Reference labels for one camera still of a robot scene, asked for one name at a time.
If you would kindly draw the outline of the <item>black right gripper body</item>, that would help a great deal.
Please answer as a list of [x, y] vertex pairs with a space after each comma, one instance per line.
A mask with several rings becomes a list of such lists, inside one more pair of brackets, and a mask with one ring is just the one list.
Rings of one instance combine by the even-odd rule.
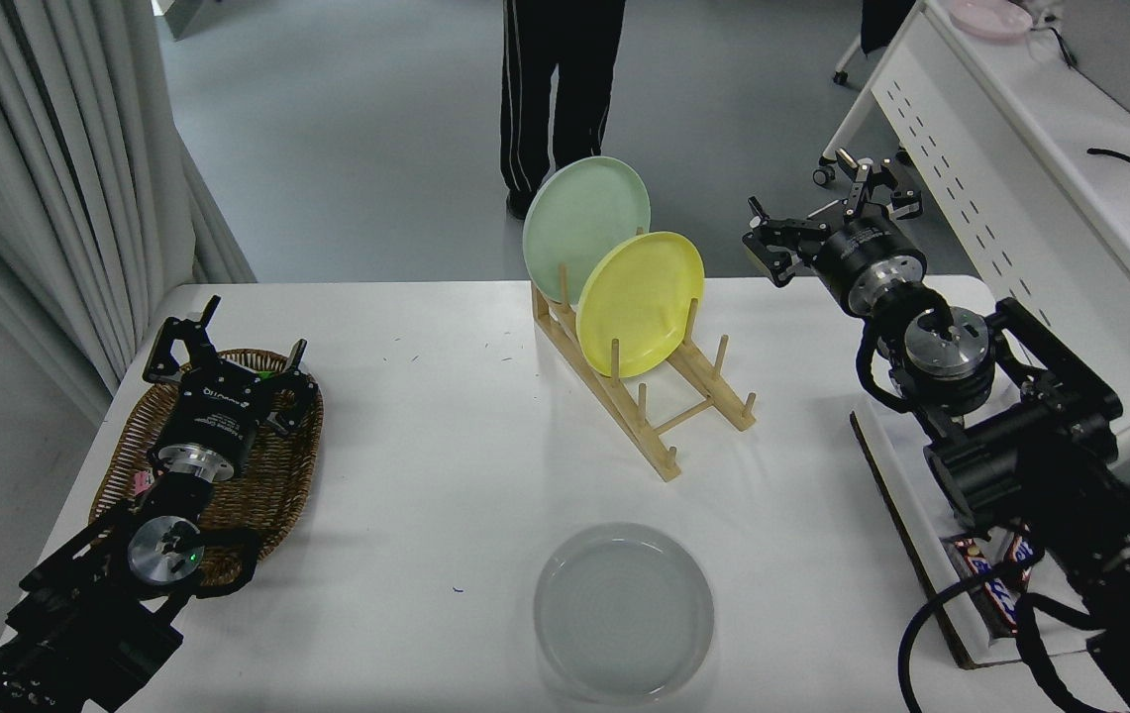
[[837, 301], [873, 301], [890, 281], [925, 278], [925, 255], [886, 218], [859, 218], [833, 232], [815, 271]]

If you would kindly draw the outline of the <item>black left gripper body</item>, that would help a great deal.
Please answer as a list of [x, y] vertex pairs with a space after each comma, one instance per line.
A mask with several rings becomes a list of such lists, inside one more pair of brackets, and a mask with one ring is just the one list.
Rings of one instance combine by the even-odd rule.
[[263, 380], [237, 362], [189, 366], [156, 440], [156, 464], [245, 466], [269, 410]]

